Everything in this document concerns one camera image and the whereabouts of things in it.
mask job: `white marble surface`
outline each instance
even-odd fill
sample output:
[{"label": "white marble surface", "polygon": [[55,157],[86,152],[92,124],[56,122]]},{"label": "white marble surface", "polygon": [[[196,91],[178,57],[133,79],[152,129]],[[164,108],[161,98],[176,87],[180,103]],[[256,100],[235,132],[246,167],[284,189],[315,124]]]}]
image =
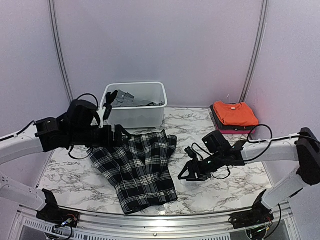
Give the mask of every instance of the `white marble surface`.
[{"label": "white marble surface", "polygon": [[[168,135],[176,135],[178,140],[176,151],[168,162],[178,200],[162,206],[151,206],[135,215],[199,214],[248,207],[262,190],[271,187],[262,163],[231,167],[231,176],[224,180],[178,180],[178,174],[190,160],[184,149],[194,142],[204,147],[202,138],[215,130],[208,109],[166,108],[161,128],[139,129],[134,132],[147,133],[162,129],[166,129]],[[231,144],[245,138],[243,135],[225,137]],[[87,155],[84,147],[76,147],[72,153],[78,158]],[[222,178],[227,174],[223,167],[214,175]],[[88,158],[71,159],[65,149],[54,152],[39,187],[52,190],[61,206],[123,214],[115,189],[92,166],[91,161]]]}]

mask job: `folded orange shirt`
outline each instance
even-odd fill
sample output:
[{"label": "folded orange shirt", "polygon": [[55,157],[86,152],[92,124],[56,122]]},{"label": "folded orange shirt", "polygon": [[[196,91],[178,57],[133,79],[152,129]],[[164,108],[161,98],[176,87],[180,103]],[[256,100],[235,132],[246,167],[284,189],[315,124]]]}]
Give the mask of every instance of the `folded orange shirt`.
[{"label": "folded orange shirt", "polygon": [[259,124],[254,112],[245,102],[226,104],[216,101],[213,109],[223,125],[248,127]]}]

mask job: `black and white plaid fabric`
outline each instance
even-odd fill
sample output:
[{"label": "black and white plaid fabric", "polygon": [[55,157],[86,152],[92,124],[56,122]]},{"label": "black and white plaid fabric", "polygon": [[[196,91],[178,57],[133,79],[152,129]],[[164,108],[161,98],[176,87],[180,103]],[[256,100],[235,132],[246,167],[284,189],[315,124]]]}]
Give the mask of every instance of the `black and white plaid fabric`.
[{"label": "black and white plaid fabric", "polygon": [[121,147],[88,151],[94,166],[114,186],[123,212],[132,214],[177,200],[168,169],[177,137],[163,130],[126,139]]}]

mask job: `white plastic bin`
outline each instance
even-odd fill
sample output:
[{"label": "white plastic bin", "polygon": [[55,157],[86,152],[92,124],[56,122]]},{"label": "white plastic bin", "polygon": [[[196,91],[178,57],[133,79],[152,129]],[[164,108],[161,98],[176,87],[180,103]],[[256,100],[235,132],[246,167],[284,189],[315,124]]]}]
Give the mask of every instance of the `white plastic bin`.
[{"label": "white plastic bin", "polygon": [[165,107],[168,104],[165,86],[161,82],[114,83],[106,87],[100,107],[106,102],[106,94],[121,90],[134,99],[164,104],[161,106],[113,107],[108,119],[111,125],[122,125],[126,129],[152,128],[161,126]]}]

